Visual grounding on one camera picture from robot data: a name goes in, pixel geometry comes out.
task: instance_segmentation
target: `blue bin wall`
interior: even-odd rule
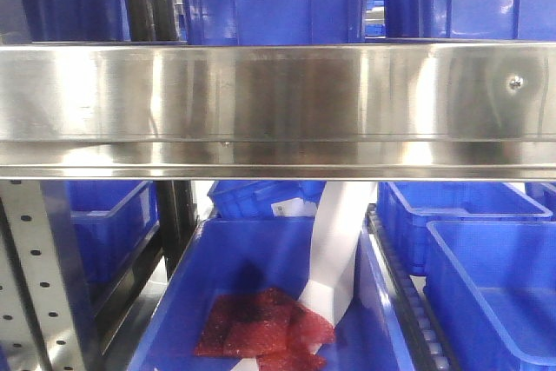
[[[8,368],[8,361],[3,354],[2,347],[0,347],[0,371],[10,371]]]
[[[525,189],[527,195],[550,209],[554,213],[553,220],[556,220],[556,182],[527,182]]]
[[[428,228],[425,293],[462,369],[556,370],[556,223]]]
[[[556,39],[553,0],[386,0],[387,36]]]
[[[548,221],[553,212],[501,182],[384,182],[377,213],[407,272],[427,273],[427,223]]]
[[[183,0],[193,45],[360,43],[364,0]]]
[[[83,180],[66,188],[87,280],[109,282],[158,220],[154,184]]]
[[[124,0],[23,0],[33,41],[129,40]]]

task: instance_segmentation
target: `metal frame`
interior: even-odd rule
[[[549,179],[554,72],[556,43],[0,47],[0,176]]]
[[[51,371],[10,226],[0,204],[0,348],[10,369]]]
[[[63,182],[0,181],[0,199],[52,370],[102,369]]]

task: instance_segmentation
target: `gray metal bar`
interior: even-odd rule
[[[53,371],[96,371],[102,357],[63,182],[0,182]]]
[[[156,40],[177,41],[179,39],[174,0],[136,0],[136,3],[142,3],[152,16]],[[142,13],[129,13],[130,26],[132,28],[140,26],[145,18]],[[149,34],[133,30],[131,38],[133,41],[151,40]],[[190,191],[187,193],[190,189],[190,182],[156,182],[162,250],[169,276],[174,272],[185,245],[195,230],[194,205]]]
[[[153,0],[126,0],[129,32],[134,41],[155,41]]]
[[[0,348],[11,370],[51,371],[10,225],[0,205]]]
[[[170,277],[182,258],[197,224],[191,182],[156,182],[162,249]]]
[[[4,178],[546,180],[553,142],[0,143]]]
[[[22,0],[0,0],[0,44],[30,43]]]
[[[554,72],[556,43],[0,47],[0,140],[553,141]]]
[[[157,41],[179,41],[175,0],[153,0]]]
[[[556,43],[1,47],[0,176],[550,179],[555,71]]]

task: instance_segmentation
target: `stainless steel shelf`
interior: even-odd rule
[[[0,47],[1,177],[556,177],[556,43]]]

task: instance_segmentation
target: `perforated metal upright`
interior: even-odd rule
[[[63,182],[3,180],[0,200],[7,221],[4,228],[13,239],[33,306],[28,308],[27,316],[34,312],[34,324],[38,325],[50,361],[45,370],[102,369]]]

